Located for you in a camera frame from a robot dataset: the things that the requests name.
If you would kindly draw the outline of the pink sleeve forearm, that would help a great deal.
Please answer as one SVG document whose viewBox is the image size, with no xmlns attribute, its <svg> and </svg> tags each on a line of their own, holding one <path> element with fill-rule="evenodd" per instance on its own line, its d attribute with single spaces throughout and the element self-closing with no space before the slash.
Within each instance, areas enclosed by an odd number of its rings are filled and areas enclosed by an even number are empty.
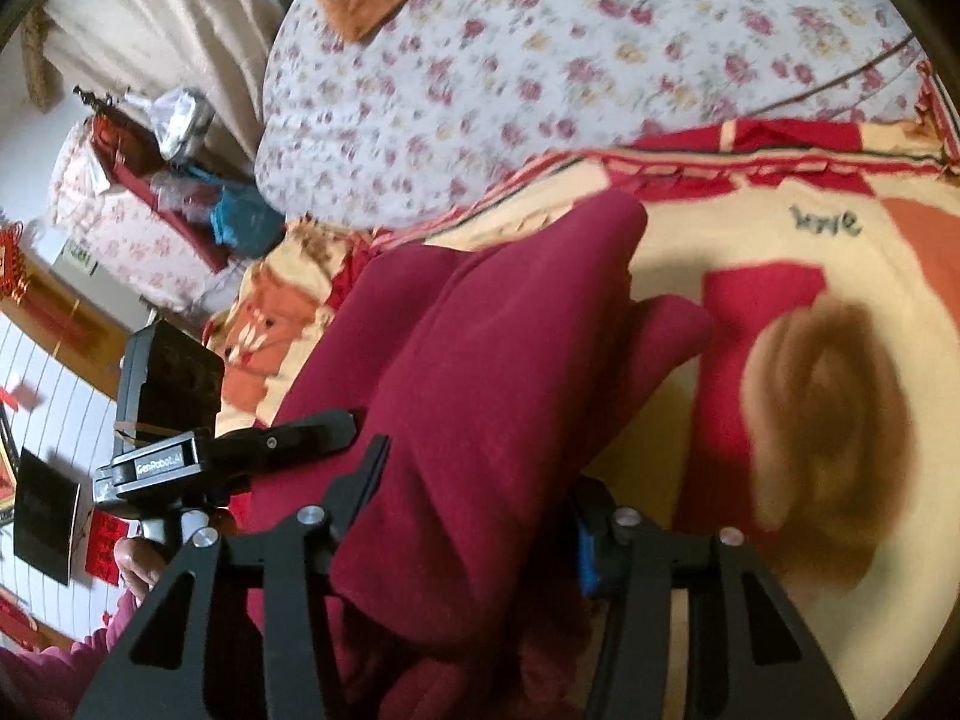
<svg viewBox="0 0 960 720">
<path fill-rule="evenodd" d="M 107 628 L 98 629 L 68 650 L 50 647 L 37 653 L 16 653 L 3 649 L 2 717 L 70 720 L 138 609 L 137 598 L 127 592 Z"/>
</svg>

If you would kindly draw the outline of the person's left hand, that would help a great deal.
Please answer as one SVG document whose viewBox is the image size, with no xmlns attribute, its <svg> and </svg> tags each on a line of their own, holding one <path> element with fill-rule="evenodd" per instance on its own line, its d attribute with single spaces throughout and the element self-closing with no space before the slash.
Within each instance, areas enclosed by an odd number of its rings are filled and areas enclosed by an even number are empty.
<svg viewBox="0 0 960 720">
<path fill-rule="evenodd" d="M 114 562 L 124 585 L 122 600 L 139 606 L 160 582 L 167 561 L 155 544 L 141 536 L 117 539 L 114 544 Z"/>
</svg>

